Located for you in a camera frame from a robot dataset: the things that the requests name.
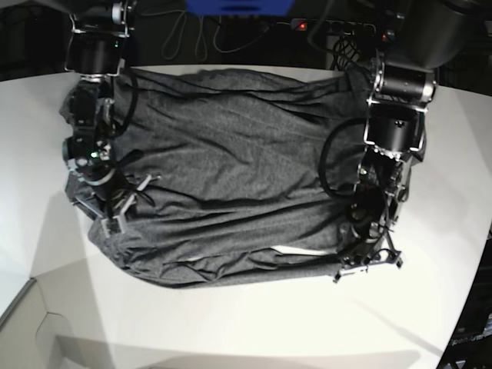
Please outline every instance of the gray t-shirt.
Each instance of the gray t-shirt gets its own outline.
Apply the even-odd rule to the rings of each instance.
[[[137,108],[114,148],[119,158],[145,153],[125,167],[132,181],[160,179],[145,192],[155,206],[138,201],[128,233],[106,239],[100,221],[92,225],[91,241],[116,266],[170,288],[336,274],[336,253],[351,240],[347,202],[323,192],[317,165],[330,131],[365,115],[369,87],[359,71],[308,84],[245,70],[135,74]],[[131,91],[129,77],[116,80],[119,121]],[[333,143],[332,187],[357,180],[362,131]],[[74,183],[70,198],[88,192]]]

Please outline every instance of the white table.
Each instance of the white table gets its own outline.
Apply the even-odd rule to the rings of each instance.
[[[206,66],[214,68],[224,66]],[[333,75],[253,69],[305,81]],[[71,129],[58,108],[76,80],[0,84],[0,246],[37,277],[48,311],[66,317],[58,329],[68,357],[118,369],[436,367],[492,218],[492,98],[437,92],[425,162],[394,233],[401,270],[375,268],[337,285],[319,277],[173,291],[118,270],[65,198],[61,146]]]

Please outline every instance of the dark background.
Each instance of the dark background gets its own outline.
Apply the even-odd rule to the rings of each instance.
[[[290,22],[292,18],[312,19],[310,26],[322,12],[325,0],[297,0],[285,18],[224,17],[218,33],[218,44],[223,49],[237,48],[270,31],[254,45],[231,54],[222,54],[212,45],[218,28],[218,17],[205,17],[204,36],[208,58],[199,61],[195,57],[195,44],[200,25],[198,18],[188,14],[181,38],[179,53],[172,60],[165,60],[161,48],[171,34],[179,14],[155,17],[138,17],[133,38],[127,44],[126,58],[130,65],[170,64],[243,64],[283,65],[302,68],[328,68],[331,57],[315,51],[307,42],[307,32],[293,31],[289,25],[273,25]],[[336,1],[329,15],[330,20],[367,22],[374,25],[377,34],[357,40],[364,50],[359,58],[370,58],[376,46],[381,47],[381,36],[394,29],[394,13],[405,9],[407,0],[343,0]],[[138,13],[166,12],[185,9],[184,0],[140,0]],[[26,2],[19,6],[0,9],[0,81],[63,71],[65,51],[70,38],[71,23],[67,15]],[[317,35],[324,43],[327,32]],[[168,54],[177,47],[179,34],[168,44]],[[336,37],[330,37],[333,45]],[[489,54],[492,42],[486,25],[470,40],[463,52],[440,70],[440,84],[485,95],[492,95],[492,74]]]

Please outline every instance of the wire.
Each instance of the wire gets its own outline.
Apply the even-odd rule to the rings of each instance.
[[[333,45],[333,49],[336,52],[339,52],[345,55],[350,60],[354,60],[356,55],[359,55],[359,51],[357,50],[357,45],[354,40],[347,38],[345,36],[340,37]],[[341,61],[338,60],[338,57],[334,55],[333,61],[330,66],[330,70],[338,69],[339,71],[343,71],[347,67],[347,60],[343,59]]]
[[[188,14],[190,14],[190,12],[187,10],[168,10],[166,12],[150,13],[150,12],[143,11],[142,13],[140,13],[141,17],[158,17],[158,16],[170,15],[170,14],[179,14],[179,16],[176,18],[172,30],[169,33],[169,36],[165,39],[164,43],[161,46],[161,56],[162,58],[164,58],[164,60],[167,61],[174,60],[178,56],[179,52],[181,51],[183,34],[185,33],[185,26],[186,26],[186,22],[188,21]],[[199,62],[203,63],[206,62],[208,59],[208,47],[204,36],[204,17],[198,17],[198,22],[199,22],[200,31],[198,33],[197,41],[194,45],[194,56]],[[171,43],[173,37],[175,37],[176,35],[178,35],[178,45],[176,46],[176,49],[169,54],[167,53],[169,44]],[[200,55],[200,46],[202,46],[204,50],[203,55]]]
[[[116,137],[125,133],[128,126],[130,125],[130,122],[133,119],[133,115],[135,114],[135,109],[137,108],[138,94],[140,91],[138,89],[137,76],[135,75],[135,73],[133,73],[131,68],[126,68],[125,73],[130,77],[131,80],[131,102],[130,102],[130,107],[128,108],[128,112],[126,113],[125,119],[123,120],[123,123],[121,124],[121,127],[119,128]]]
[[[218,17],[218,22],[219,22],[219,27],[217,27],[217,30],[215,31],[215,34],[214,34],[214,39],[213,39],[213,44],[214,44],[214,48],[215,50],[217,50],[218,52],[220,52],[221,54],[231,54],[232,52],[239,52],[240,50],[244,50],[245,48],[249,48],[250,46],[256,44],[258,41],[260,41],[263,36],[269,32],[271,30],[271,25],[268,26],[268,29],[266,31],[264,31],[263,33],[261,33],[257,38],[255,38],[254,40],[248,42],[247,44],[244,44],[242,46],[239,46],[238,48],[233,48],[231,50],[222,50],[221,48],[219,48],[217,46],[217,36],[218,36],[218,33],[219,31],[221,30],[221,27],[222,27],[222,17],[219,16]]]
[[[323,144],[323,149],[321,150],[320,162],[317,167],[317,174],[320,178],[321,187],[331,198],[351,198],[354,193],[350,194],[342,194],[338,189],[333,189],[328,184],[328,180],[326,178],[326,160],[328,157],[328,152],[330,151],[331,144],[333,143],[334,138],[342,131],[347,128],[354,127],[357,125],[365,124],[365,120],[362,118],[355,118],[349,121],[345,121],[342,124],[338,125],[327,137],[326,141]]]
[[[319,32],[319,30],[321,28],[321,25],[323,25],[324,21],[326,20],[326,17],[328,16],[328,13],[330,12],[331,8],[333,7],[333,5],[334,5],[334,0],[327,0],[326,5],[325,5],[324,10],[323,10],[323,14],[317,20],[317,22],[314,25],[313,29],[311,30],[311,32],[309,32],[309,35],[307,35],[307,42],[309,43],[309,45],[311,45],[313,48],[315,48],[319,52],[328,52],[328,53],[330,53],[332,55],[335,55],[335,56],[337,56],[339,58],[342,58],[342,59],[346,60],[347,63],[353,65],[355,68],[361,69],[364,72],[370,72],[368,68],[363,67],[362,65],[360,65],[357,62],[353,61],[352,59],[350,59],[346,55],[344,55],[344,54],[342,54],[340,52],[336,52],[333,49],[325,48],[325,47],[321,47],[319,45],[316,45],[316,43],[314,42],[314,36]]]

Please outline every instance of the black cable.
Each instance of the black cable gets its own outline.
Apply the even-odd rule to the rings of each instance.
[[[338,47],[341,45],[343,41],[343,38],[340,37],[334,44],[333,44],[333,49],[337,52],[338,51]],[[336,66],[336,61],[337,61],[337,57],[335,55],[333,55],[333,61],[331,62],[331,65],[330,65],[330,70],[331,71],[334,71],[335,70],[335,66]]]
[[[323,189],[331,197],[350,198],[353,196],[353,194],[340,194],[337,190],[334,190],[334,189],[329,187],[327,180],[326,180],[326,171],[324,170],[324,165],[326,163],[327,153],[328,153],[329,148],[331,146],[331,142],[334,139],[334,136],[336,136],[338,133],[340,133],[340,131],[343,131],[344,129],[346,129],[350,126],[355,126],[355,125],[358,125],[360,123],[361,123],[360,119],[352,119],[350,121],[346,121],[346,122],[342,123],[341,125],[338,125],[330,133],[330,135],[328,136],[328,138],[325,142],[325,145],[323,147],[323,151],[321,153],[320,164],[318,166],[318,174],[319,174],[319,177],[321,180],[321,185],[322,185]],[[383,204],[384,204],[384,226],[383,226],[382,233],[379,235],[379,238],[374,242],[374,245],[377,246],[381,243],[381,241],[383,239],[386,239],[387,244],[388,244],[388,248],[381,248],[381,249],[373,251],[371,254],[367,255],[363,261],[363,264],[365,264],[365,265],[369,265],[383,251],[388,252],[388,254],[391,256],[391,258],[395,258],[398,255],[398,251],[396,250],[394,243],[393,243],[393,240],[392,240],[391,235],[390,235],[391,220],[390,220],[390,208],[389,208],[389,205],[387,203],[387,194],[384,191],[383,187],[381,186],[380,175],[377,171],[376,171],[376,176],[377,176],[377,188],[381,192],[381,199],[382,199]],[[350,214],[347,217],[348,217],[349,222],[352,223],[352,226],[354,226],[354,225],[361,226],[361,224],[363,222],[368,223],[368,222],[374,220],[373,216],[370,216],[370,215],[368,215],[366,218],[363,218],[361,220],[357,220],[357,219],[351,217]],[[339,259],[341,261],[343,261],[343,259],[345,259],[346,257],[353,255],[355,253],[355,251],[357,251],[360,246],[367,244],[368,241],[369,241],[369,236],[366,236],[365,238],[361,238],[358,242],[350,245],[348,248],[346,248],[342,252],[338,253],[337,256],[339,257]]]
[[[222,24],[217,19],[215,19],[214,17],[207,16],[207,17],[205,17],[205,19],[208,19],[209,21],[213,21],[216,26],[222,28]]]
[[[342,194],[339,192],[338,189],[333,189],[330,187],[328,184],[328,180],[326,178],[326,160],[328,157],[328,153],[331,148],[331,144],[333,143],[333,140],[337,135],[344,131],[347,128],[354,127],[357,125],[364,125],[365,120],[363,118],[354,118],[349,121],[345,121],[342,124],[338,125],[327,137],[326,141],[323,144],[323,149],[321,150],[321,157],[320,157],[320,162],[317,167],[317,174],[320,178],[321,182],[321,187],[324,189],[324,191],[327,193],[328,196],[331,198],[351,198],[354,193],[351,194]]]
[[[357,45],[354,43],[353,40],[347,40],[347,47],[350,47],[350,51],[347,51],[345,55],[350,59],[354,60],[355,55],[359,54],[359,51],[357,50]],[[342,60],[341,61],[341,70],[345,69],[347,67],[347,61]]]
[[[123,120],[123,123],[121,125],[118,125],[118,128],[116,129],[113,138],[123,135],[123,133],[125,133],[125,131],[128,129],[128,126],[130,125],[131,120],[133,119],[133,115],[135,114],[135,110],[137,108],[137,103],[138,103],[139,89],[138,89],[137,76],[130,68],[125,69],[125,74],[128,77],[130,77],[131,80],[131,102],[130,102],[130,107],[128,108],[128,112],[126,113],[125,119]]]
[[[348,63],[353,65],[355,68],[364,71],[364,76],[366,77],[367,80],[369,80],[369,77],[366,75],[366,73],[371,72],[371,71],[369,71],[368,68],[365,68],[364,66],[358,64],[357,62],[351,60],[350,58],[348,58],[347,56],[345,56],[344,54],[342,54],[340,52],[336,52],[335,50],[330,49],[330,48],[321,47],[319,45],[316,45],[316,43],[314,42],[314,36],[319,32],[321,26],[323,25],[324,21],[326,20],[326,17],[328,16],[328,13],[330,12],[333,4],[334,4],[334,0],[327,0],[327,3],[326,3],[324,10],[323,10],[323,14],[317,20],[317,22],[314,25],[311,32],[309,32],[309,34],[307,35],[307,42],[309,43],[309,45],[311,45],[313,48],[315,48],[319,52],[328,52],[332,55],[335,55],[339,58],[346,60]]]
[[[148,10],[152,10],[152,9],[155,9],[155,8],[156,9],[160,9],[163,6],[174,4],[175,2],[181,2],[184,5],[186,5],[183,0],[167,0],[166,2],[163,2],[161,4],[158,4],[158,5],[155,5],[155,6],[151,6],[150,8],[146,8],[143,13],[142,12],[137,12],[137,18],[139,18],[139,17],[145,17],[145,12],[148,11]]]
[[[352,47],[352,44],[349,41],[345,40],[344,47],[341,50],[344,53],[344,55],[347,56],[348,58],[350,58],[350,56],[348,56],[348,52],[346,52],[346,50],[348,49],[349,46]],[[338,60],[337,58],[337,69],[339,71],[343,71],[345,70],[345,67],[347,67],[347,62],[344,59]]]
[[[188,10],[181,10],[181,9],[168,10],[164,12],[149,12],[146,9],[138,14],[138,16],[141,18],[161,17],[161,16],[173,15],[173,14],[179,14],[179,16],[176,18],[175,23],[172,26],[171,32],[169,33],[168,37],[165,39],[164,43],[161,46],[161,56],[164,60],[167,61],[171,61],[175,59],[180,53],[181,43],[183,41],[183,37],[185,34],[186,24],[188,22],[188,15],[190,15],[191,13]],[[205,34],[204,34],[204,18],[205,18],[204,16],[197,17],[199,22],[199,32],[198,32],[197,41],[194,46],[194,56],[199,62],[202,63],[205,63],[208,59],[208,47],[207,47],[207,42],[205,41]],[[178,44],[175,50],[171,54],[168,54],[166,52],[168,46],[171,44],[173,38],[176,35],[178,36]],[[203,48],[202,56],[200,56],[201,47]]]
[[[244,50],[246,48],[249,48],[250,46],[252,46],[252,45],[256,44],[257,42],[259,42],[272,29],[272,26],[269,25],[268,26],[268,29],[266,31],[263,31],[259,36],[257,36],[253,40],[247,42],[246,44],[243,44],[241,46],[238,46],[237,48],[233,48],[233,49],[229,49],[229,50],[223,50],[223,49],[219,48],[218,45],[217,45],[217,36],[218,36],[219,31],[222,28],[222,17],[221,16],[218,17],[218,21],[219,21],[220,26],[217,27],[217,29],[215,30],[214,37],[212,39],[212,44],[214,46],[214,49],[216,51],[220,52],[221,54],[231,54],[233,52],[239,52],[241,50]]]

